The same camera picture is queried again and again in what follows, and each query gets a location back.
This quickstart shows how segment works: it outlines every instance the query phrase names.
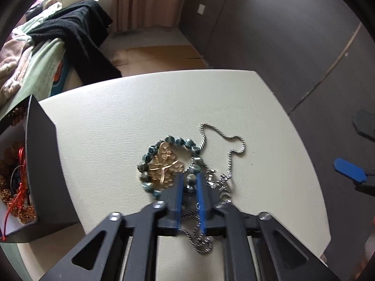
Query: blue tag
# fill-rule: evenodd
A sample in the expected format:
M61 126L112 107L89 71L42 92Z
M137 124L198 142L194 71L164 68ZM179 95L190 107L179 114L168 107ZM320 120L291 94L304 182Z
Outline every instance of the blue tag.
M366 182L367 175L364 170L342 158L336 158L333 162L333 166L336 171L340 172L347 177L355 180L358 183Z

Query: white table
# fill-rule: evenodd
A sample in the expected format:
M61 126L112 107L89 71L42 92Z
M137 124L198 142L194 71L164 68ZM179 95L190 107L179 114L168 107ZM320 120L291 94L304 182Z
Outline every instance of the white table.
M112 211L130 214L150 202L136 169L149 145L169 134L199 143L198 125L207 122L245 139L246 154L233 160L233 202L240 210L272 213L317 256L330 241L310 158L290 119L255 72L145 74L78 88L41 104L56 125L66 184L85 232ZM231 144L213 131L206 134L202 156L223 173ZM43 246L61 246L61 237L76 231L19 244L33 280L52 265L42 265L51 262ZM62 248L55 257L64 252ZM224 279L220 243L210 255L201 256L185 236L161 237L158 253L158 280Z

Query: open box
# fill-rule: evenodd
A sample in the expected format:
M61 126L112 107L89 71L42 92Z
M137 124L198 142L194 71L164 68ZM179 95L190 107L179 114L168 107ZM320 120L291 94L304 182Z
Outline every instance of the open box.
M16 115L25 111L23 119ZM78 223L61 169L56 127L33 95L25 98L0 121L0 160L15 141L25 141L26 174L35 220L21 223L9 214L6 242L26 243ZM4 231L7 205L0 200L0 231Z

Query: floor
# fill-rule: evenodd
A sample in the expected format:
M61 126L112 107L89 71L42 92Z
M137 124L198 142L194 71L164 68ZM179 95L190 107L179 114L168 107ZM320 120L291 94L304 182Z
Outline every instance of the floor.
M207 68L178 29L156 27L111 34L101 50L123 77Z

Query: gold tree of life pendant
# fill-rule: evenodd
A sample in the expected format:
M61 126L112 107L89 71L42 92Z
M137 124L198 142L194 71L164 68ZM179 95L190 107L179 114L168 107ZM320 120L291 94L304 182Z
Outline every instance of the gold tree of life pendant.
M173 186L173 175L184 171L183 163L177 160L176 154L166 142L160 144L152 162L149 164L149 175L156 189Z

